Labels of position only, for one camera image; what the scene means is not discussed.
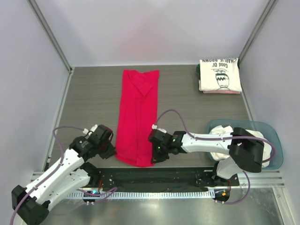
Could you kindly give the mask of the red t shirt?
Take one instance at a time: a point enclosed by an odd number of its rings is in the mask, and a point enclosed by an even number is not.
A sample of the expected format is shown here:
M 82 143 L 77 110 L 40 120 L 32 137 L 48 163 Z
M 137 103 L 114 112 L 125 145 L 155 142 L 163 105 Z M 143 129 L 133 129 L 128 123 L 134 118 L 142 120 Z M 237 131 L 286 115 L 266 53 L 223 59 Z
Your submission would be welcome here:
M 116 135 L 116 158 L 136 167 L 153 166 L 148 141 L 157 121 L 159 71 L 124 70 Z

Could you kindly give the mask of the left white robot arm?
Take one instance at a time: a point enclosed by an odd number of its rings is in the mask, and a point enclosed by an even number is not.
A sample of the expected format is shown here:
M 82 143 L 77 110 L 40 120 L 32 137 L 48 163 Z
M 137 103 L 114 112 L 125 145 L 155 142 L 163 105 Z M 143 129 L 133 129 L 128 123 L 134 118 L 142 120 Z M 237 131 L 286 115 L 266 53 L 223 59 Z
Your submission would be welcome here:
M 61 157 L 46 172 L 27 186 L 18 185 L 12 190 L 14 212 L 10 224 L 19 216 L 28 225 L 39 225 L 66 196 L 100 183 L 101 172 L 89 160 L 96 155 L 108 159 L 116 154 L 111 143 L 113 131 L 105 125 L 80 131 L 83 135 L 76 137 L 66 150 L 61 149 Z

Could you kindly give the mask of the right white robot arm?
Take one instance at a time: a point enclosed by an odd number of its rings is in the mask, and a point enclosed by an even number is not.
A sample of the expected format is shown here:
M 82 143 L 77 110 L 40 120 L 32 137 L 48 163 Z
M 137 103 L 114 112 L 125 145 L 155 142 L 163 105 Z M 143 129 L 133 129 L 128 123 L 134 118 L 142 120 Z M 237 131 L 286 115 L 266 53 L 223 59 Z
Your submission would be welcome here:
M 169 159 L 170 154 L 226 154 L 226 159 L 215 163 L 210 178 L 198 178 L 201 184 L 209 187 L 229 185 L 230 179 L 242 171 L 260 173 L 262 170 L 263 140 L 240 127 L 219 135 L 192 134 L 186 131 L 175 131 L 171 135 L 164 129 L 153 127 L 148 140 L 152 144 L 153 163 Z

